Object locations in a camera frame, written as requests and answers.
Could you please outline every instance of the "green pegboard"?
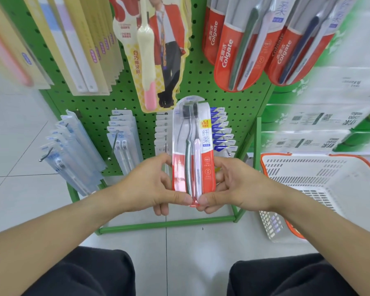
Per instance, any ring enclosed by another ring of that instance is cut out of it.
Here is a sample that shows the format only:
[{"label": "green pegboard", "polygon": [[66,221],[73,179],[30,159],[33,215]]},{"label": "green pegboard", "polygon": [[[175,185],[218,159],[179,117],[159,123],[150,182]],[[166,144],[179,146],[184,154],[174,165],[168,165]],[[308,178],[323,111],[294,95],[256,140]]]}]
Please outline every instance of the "green pegboard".
[{"label": "green pegboard", "polygon": [[[140,108],[123,47],[121,46],[121,51],[125,69],[119,76],[117,85],[113,86],[111,95],[74,97],[70,93],[24,1],[0,0],[0,2],[55,84],[50,90],[41,91],[54,114],[59,117],[60,114],[65,114],[66,109],[69,109],[71,111],[79,110],[82,115],[80,120],[107,163],[108,168],[103,171],[103,175],[117,176],[122,174],[116,160],[107,160],[111,153],[111,146],[106,136],[106,127],[108,126],[111,110],[115,108],[133,110],[133,115],[137,120],[143,157],[146,159],[154,156],[153,141],[156,117],[155,114],[143,113]],[[239,149],[241,149],[263,100],[268,96],[271,82],[263,73],[257,83],[245,91],[227,93],[218,88],[214,82],[214,68],[205,59],[201,50],[206,2],[207,0],[192,0],[193,35],[190,38],[191,49],[186,59],[183,80],[180,86],[181,92],[177,94],[177,99],[188,95],[200,95],[209,102],[210,106],[225,107],[230,122],[229,126],[233,128],[232,133],[235,135],[234,138],[237,140]]]}]

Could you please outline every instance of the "hand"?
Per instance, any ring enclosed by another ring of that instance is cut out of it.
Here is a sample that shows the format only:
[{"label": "hand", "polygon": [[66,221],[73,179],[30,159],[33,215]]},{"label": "hand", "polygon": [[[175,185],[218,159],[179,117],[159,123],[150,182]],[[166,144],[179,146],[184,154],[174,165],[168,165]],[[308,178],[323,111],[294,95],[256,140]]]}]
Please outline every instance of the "hand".
[{"label": "hand", "polygon": [[156,215],[168,215],[168,203],[192,204],[192,197],[185,192],[171,190],[170,177],[162,171],[163,164],[171,165],[166,154],[146,159],[118,184],[109,187],[114,195],[120,195],[123,212],[141,211],[153,207]]},{"label": "hand", "polygon": [[274,211],[278,199],[292,188],[266,177],[239,159],[215,157],[221,170],[216,174],[216,191],[199,198],[199,211],[214,213],[225,204],[248,211]]}]

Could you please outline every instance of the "metal hook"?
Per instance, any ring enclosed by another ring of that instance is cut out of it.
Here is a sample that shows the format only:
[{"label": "metal hook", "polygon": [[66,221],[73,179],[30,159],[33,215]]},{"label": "metal hook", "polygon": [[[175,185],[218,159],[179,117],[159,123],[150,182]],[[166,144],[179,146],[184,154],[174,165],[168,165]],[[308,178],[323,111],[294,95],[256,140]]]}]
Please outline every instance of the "metal hook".
[{"label": "metal hook", "polygon": [[112,155],[113,155],[113,151],[114,151],[114,149],[115,149],[116,140],[117,140],[117,138],[118,138],[118,133],[119,133],[119,130],[116,130],[115,140],[113,141],[113,146],[112,146],[112,151],[111,151],[110,156],[108,157],[108,160],[109,160],[109,161],[111,161],[111,160],[112,160],[112,159],[111,159],[111,157],[112,157]]},{"label": "metal hook", "polygon": [[39,159],[38,161],[39,162],[42,162],[46,157],[48,157],[49,156],[49,154],[51,153],[51,151],[53,150],[54,148],[51,148],[49,151],[48,151],[48,153],[44,156],[44,157],[42,157],[41,159]]}]

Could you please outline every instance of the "fingernail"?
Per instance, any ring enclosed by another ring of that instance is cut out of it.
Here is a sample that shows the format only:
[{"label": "fingernail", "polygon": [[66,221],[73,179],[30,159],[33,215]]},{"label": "fingernail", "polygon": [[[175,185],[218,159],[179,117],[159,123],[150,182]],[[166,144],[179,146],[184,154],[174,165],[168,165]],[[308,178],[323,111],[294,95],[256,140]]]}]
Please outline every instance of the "fingernail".
[{"label": "fingernail", "polygon": [[191,204],[193,204],[192,196],[190,195],[185,196],[183,204],[186,206],[190,206]]},{"label": "fingernail", "polygon": [[204,195],[200,196],[199,198],[199,204],[202,205],[202,206],[208,206],[208,200],[207,200],[207,197],[205,197]]}]

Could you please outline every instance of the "white shirt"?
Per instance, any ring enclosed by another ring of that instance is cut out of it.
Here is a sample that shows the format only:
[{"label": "white shirt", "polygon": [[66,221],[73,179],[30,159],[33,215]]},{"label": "white shirt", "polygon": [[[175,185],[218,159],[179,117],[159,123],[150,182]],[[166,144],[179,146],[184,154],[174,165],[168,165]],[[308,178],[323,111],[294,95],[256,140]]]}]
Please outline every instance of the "white shirt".
[{"label": "white shirt", "polygon": [[156,10],[155,14],[158,20],[159,42],[161,41],[161,38],[162,38],[162,30],[161,30],[162,15],[163,15],[163,27],[164,27],[164,42],[170,43],[172,41],[176,41],[176,39],[174,38],[173,29],[171,28],[170,20],[168,19],[167,12],[166,12],[164,5],[162,5],[161,10]]}]

